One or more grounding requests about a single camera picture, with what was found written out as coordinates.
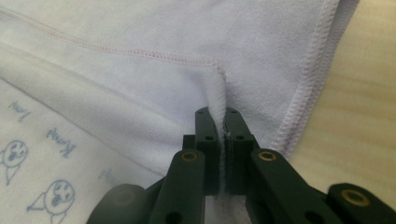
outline white fabric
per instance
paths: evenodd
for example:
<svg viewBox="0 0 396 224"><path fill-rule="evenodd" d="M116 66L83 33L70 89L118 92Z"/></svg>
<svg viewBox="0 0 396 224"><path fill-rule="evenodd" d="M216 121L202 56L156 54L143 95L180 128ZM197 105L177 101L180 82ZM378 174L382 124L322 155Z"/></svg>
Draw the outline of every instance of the white fabric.
<svg viewBox="0 0 396 224"><path fill-rule="evenodd" d="M111 186L149 186L207 105L289 155L356 4L0 0L0 155L20 160L0 163L0 223L84 223ZM247 223L242 201L208 199L206 223Z"/></svg>

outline cartoon character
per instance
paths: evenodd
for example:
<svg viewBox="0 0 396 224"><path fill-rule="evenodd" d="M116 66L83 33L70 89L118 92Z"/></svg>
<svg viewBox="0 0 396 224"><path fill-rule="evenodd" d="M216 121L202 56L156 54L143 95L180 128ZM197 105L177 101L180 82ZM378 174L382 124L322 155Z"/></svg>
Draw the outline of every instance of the cartoon character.
<svg viewBox="0 0 396 224"><path fill-rule="evenodd" d="M6 149L0 151L0 164L6 166L7 185L21 168L28 152L27 146L20 140L10 142Z"/></svg>
<svg viewBox="0 0 396 224"><path fill-rule="evenodd" d="M27 211L46 210L50 215L51 224L60 224L66 217L66 212L75 200L73 186L66 180L56 180L46 192L43 192L33 203L27 207Z"/></svg>

